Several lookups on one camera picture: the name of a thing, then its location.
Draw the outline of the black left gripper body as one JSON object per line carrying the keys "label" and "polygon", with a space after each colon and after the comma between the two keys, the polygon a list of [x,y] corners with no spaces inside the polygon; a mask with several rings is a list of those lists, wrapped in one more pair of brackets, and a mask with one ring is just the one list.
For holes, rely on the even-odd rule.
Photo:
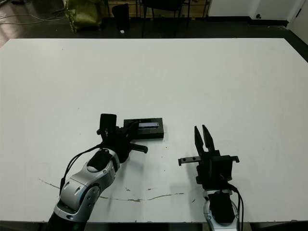
{"label": "black left gripper body", "polygon": [[123,127],[115,126],[113,130],[109,128],[99,128],[97,134],[102,137],[102,148],[112,150],[117,154],[119,162],[126,162],[129,153],[134,150],[147,153],[148,148],[144,145],[131,143],[132,140],[124,138]]}

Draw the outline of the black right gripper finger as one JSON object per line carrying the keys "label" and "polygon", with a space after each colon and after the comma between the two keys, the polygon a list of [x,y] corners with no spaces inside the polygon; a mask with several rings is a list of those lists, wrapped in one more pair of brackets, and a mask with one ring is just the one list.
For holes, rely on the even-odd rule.
{"label": "black right gripper finger", "polygon": [[197,126],[194,127],[194,143],[199,155],[202,155],[204,153],[204,144],[206,144],[205,125],[202,125],[202,132],[203,138],[201,137]]}
{"label": "black right gripper finger", "polygon": [[205,125],[202,125],[202,129],[203,129],[203,136],[204,136],[206,148],[208,149],[209,152],[214,152],[215,146],[214,146],[213,138],[209,130],[207,129]]}

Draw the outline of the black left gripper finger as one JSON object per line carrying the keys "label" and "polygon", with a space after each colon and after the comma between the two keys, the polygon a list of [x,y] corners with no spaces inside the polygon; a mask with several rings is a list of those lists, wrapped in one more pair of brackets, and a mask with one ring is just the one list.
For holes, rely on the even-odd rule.
{"label": "black left gripper finger", "polygon": [[124,138],[133,139],[135,136],[135,122],[128,122],[123,127]]}
{"label": "black left gripper finger", "polygon": [[139,122],[132,121],[128,123],[128,138],[130,140],[135,140],[138,137],[138,130],[139,130]]}

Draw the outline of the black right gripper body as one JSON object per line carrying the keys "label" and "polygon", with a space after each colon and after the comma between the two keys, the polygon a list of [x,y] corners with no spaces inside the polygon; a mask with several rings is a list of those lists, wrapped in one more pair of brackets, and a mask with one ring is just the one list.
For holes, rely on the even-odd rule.
{"label": "black right gripper body", "polygon": [[202,185],[206,191],[227,190],[230,188],[229,181],[232,180],[232,164],[238,163],[238,156],[221,155],[219,150],[205,152],[202,155],[183,157],[178,159],[179,166],[187,163],[195,163],[197,184]]}

